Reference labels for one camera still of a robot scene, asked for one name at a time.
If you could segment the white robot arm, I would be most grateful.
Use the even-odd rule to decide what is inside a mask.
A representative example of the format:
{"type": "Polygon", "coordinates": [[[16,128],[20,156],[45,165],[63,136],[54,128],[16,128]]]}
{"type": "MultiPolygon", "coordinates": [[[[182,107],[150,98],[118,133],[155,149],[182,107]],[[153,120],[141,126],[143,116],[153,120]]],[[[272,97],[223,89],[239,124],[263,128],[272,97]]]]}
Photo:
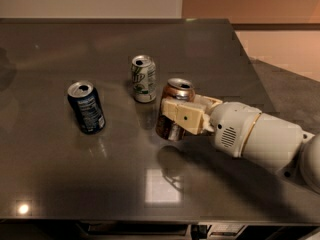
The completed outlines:
{"type": "Polygon", "coordinates": [[[193,134],[208,133],[214,148],[283,176],[300,172],[304,185],[319,192],[319,137],[299,125],[240,102],[198,95],[192,102],[164,98],[163,118],[193,134]]]}

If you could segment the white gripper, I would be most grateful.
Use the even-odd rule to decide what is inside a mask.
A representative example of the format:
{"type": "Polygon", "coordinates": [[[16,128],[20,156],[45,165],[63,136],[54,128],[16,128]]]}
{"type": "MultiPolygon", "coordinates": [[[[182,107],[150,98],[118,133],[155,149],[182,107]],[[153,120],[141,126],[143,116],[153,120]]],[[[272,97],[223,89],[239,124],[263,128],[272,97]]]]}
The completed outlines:
{"type": "Polygon", "coordinates": [[[213,126],[213,146],[235,158],[241,156],[245,141],[262,114],[261,110],[243,103],[223,103],[198,94],[194,102],[165,98],[161,108],[167,118],[193,135],[211,132],[213,126]]]}

